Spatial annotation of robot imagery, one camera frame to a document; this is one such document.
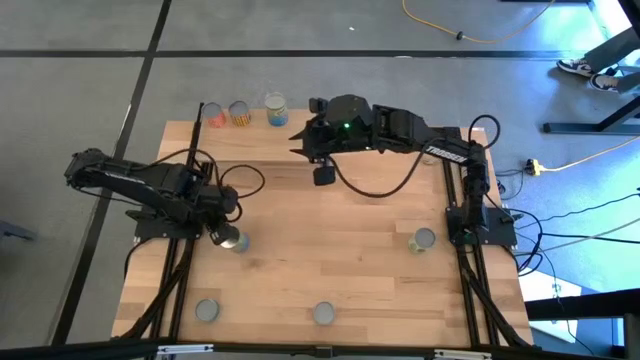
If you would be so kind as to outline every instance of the wooden table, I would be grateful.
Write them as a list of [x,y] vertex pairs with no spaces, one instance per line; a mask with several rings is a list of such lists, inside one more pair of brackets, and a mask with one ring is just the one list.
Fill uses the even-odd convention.
[[[282,128],[268,125],[265,116],[264,110],[253,111],[252,123],[244,128],[203,125],[199,148],[213,155],[221,170],[247,163],[259,168],[267,182],[263,191],[241,200],[244,215],[236,225],[251,238],[248,252],[235,254],[216,247],[208,237],[197,241],[179,339],[469,346],[460,274],[454,248],[447,241],[448,201],[441,161],[425,157],[405,188],[386,199],[362,197],[340,180],[315,187],[313,166],[288,151],[300,143],[287,140],[303,128],[309,112],[291,110],[289,124]],[[158,157],[189,147],[192,127],[193,122],[168,122]],[[482,130],[474,130],[473,137],[486,143]],[[335,158],[356,186],[383,192],[401,181],[415,156],[372,151]],[[259,183],[248,170],[233,172],[224,180],[240,194]],[[491,183],[491,195],[499,200],[493,176]],[[437,240],[426,253],[413,255],[407,241],[420,227],[431,228]],[[499,247],[483,249],[494,301],[520,336],[531,342],[512,258]],[[167,240],[158,239],[133,255],[113,335],[128,330],[156,295],[166,250]],[[221,306],[213,323],[195,317],[196,304],[205,298],[216,299]],[[330,326],[315,325],[312,319],[312,309],[321,301],[335,306]],[[162,334],[168,332],[172,303],[170,298]],[[488,343],[477,300],[476,314],[481,340]]]

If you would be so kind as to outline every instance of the yellow extension cord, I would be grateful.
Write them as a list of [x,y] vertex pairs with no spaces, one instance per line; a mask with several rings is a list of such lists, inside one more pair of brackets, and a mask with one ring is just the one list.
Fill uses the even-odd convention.
[[548,169],[548,168],[546,168],[546,167],[542,166],[542,164],[540,164],[540,171],[541,171],[541,172],[544,172],[544,171],[549,171],[549,172],[562,171],[562,170],[564,170],[564,169],[568,169],[568,168],[570,168],[570,167],[572,167],[572,166],[575,166],[575,165],[578,165],[578,164],[582,164],[583,162],[588,161],[588,160],[591,160],[591,159],[593,159],[593,158],[595,158],[595,157],[598,157],[598,156],[600,156],[600,155],[602,155],[602,154],[606,154],[606,153],[608,153],[609,151],[613,151],[613,150],[619,149],[619,148],[621,148],[621,147],[623,147],[623,146],[625,146],[625,145],[629,145],[631,142],[636,141],[636,140],[638,140],[638,139],[640,139],[640,136],[636,136],[636,137],[634,137],[634,138],[631,138],[631,139],[629,139],[629,140],[627,140],[627,141],[623,142],[622,144],[616,145],[616,146],[614,146],[614,147],[610,147],[610,148],[608,148],[608,149],[605,149],[605,150],[600,151],[600,152],[599,152],[599,153],[597,153],[597,154],[593,154],[593,155],[591,155],[591,156],[587,156],[587,157],[586,157],[586,158],[584,158],[584,159],[581,159],[581,160],[578,160],[578,161],[574,161],[574,162],[572,162],[572,163],[570,163],[570,164],[567,164],[567,165],[564,165],[564,166],[561,166],[561,167],[558,167],[558,168],[551,168],[551,169]]
[[[551,7],[551,5],[553,5],[555,2],[556,2],[556,0],[549,1],[549,4],[547,4],[547,6],[538,15],[536,15],[533,19],[531,19],[528,23],[526,23],[524,26],[522,26],[520,29],[516,30],[515,32],[513,32],[513,33],[511,33],[511,34],[509,34],[507,36],[504,36],[504,37],[502,37],[500,39],[496,39],[496,40],[480,40],[480,39],[472,38],[470,36],[466,36],[464,34],[462,35],[462,39],[467,39],[469,41],[473,41],[475,43],[480,43],[480,44],[496,44],[496,43],[499,43],[499,42],[502,42],[502,41],[505,41],[505,40],[509,40],[512,37],[520,34],[524,30],[526,30],[529,26],[531,26],[531,24],[533,24],[534,21],[538,20],[538,18],[540,16],[542,16],[542,14],[544,14],[545,11],[547,11]],[[453,36],[456,36],[456,37],[459,34],[459,33],[455,32],[453,30],[447,29],[444,26],[440,26],[440,25],[428,22],[427,20],[420,19],[419,17],[413,15],[412,13],[409,12],[409,10],[407,10],[406,0],[402,0],[402,9],[404,9],[404,13],[407,14],[408,17],[412,18],[413,20],[415,20],[415,21],[417,21],[417,22],[419,22],[421,24],[431,26],[432,28],[438,29],[440,31],[444,31],[444,32],[446,32],[448,34],[451,34]]]

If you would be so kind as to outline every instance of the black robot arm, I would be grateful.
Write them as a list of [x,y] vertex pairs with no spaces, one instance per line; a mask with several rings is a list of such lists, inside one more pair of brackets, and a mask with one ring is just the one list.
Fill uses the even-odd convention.
[[151,213],[127,211],[138,222],[151,216],[169,227],[206,226],[216,245],[239,236],[227,219],[238,205],[238,193],[230,186],[210,185],[207,175],[183,164],[145,165],[88,149],[73,155],[64,175],[74,189],[105,188],[146,205]]
[[316,185],[335,181],[330,156],[336,153],[386,150],[397,153],[422,152],[466,168],[463,179],[465,200],[463,224],[473,230],[486,228],[487,210],[483,196],[489,191],[489,173],[485,148],[475,141],[460,138],[458,128],[429,127],[424,119],[403,109],[369,106],[355,95],[331,99],[311,99],[309,108],[316,114],[291,140],[302,140],[303,155],[321,167],[314,171]]

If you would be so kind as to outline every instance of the concrete floor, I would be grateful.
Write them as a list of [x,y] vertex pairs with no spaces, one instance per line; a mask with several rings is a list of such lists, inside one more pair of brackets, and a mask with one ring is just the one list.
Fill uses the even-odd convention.
[[[490,38],[507,33],[540,4],[493,0],[408,0],[417,15]],[[161,1],[5,0],[0,49],[144,49]],[[587,50],[603,36],[585,5],[556,5],[513,40],[496,45],[456,42],[406,18],[399,2],[354,0],[174,0],[161,49],[424,49]],[[40,234],[35,242],[0,241],[0,348],[46,341],[94,200],[64,184],[73,152],[115,144],[140,59],[0,59],[0,219]],[[429,124],[466,126],[481,113],[501,120],[492,148],[496,169],[527,158],[562,165],[624,137],[543,135],[547,121],[595,122],[629,101],[583,79],[560,74],[553,61],[505,59],[157,59],[154,61],[126,158],[155,158],[167,120],[193,120],[200,101],[243,99],[261,106],[269,91],[291,108],[309,97],[344,93],[410,109]],[[527,178],[509,201],[539,217],[621,197],[639,186],[640,143],[557,174]],[[505,181],[510,189],[514,184]],[[565,221],[548,232],[593,234],[631,220],[638,199]],[[134,224],[126,205],[111,204],[74,321],[70,341],[110,334],[122,285],[122,265]],[[535,235],[535,229],[524,233]],[[635,226],[616,236],[637,239]],[[522,240],[521,249],[529,249]],[[544,246],[562,243],[545,238]],[[557,275],[597,291],[640,286],[640,249],[584,242],[549,253]],[[547,264],[541,269],[549,272]]]

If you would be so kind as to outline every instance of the person's foot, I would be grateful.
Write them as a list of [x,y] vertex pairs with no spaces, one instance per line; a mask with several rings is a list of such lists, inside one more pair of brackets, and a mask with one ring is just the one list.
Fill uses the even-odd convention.
[[594,74],[591,70],[591,66],[587,64],[587,60],[585,60],[584,58],[559,60],[556,65],[558,65],[558,69],[572,74],[578,74],[585,77],[591,77]]
[[618,81],[620,81],[620,78],[609,75],[596,74],[591,77],[591,79],[589,80],[589,84],[591,84],[591,86],[596,90],[617,92]]

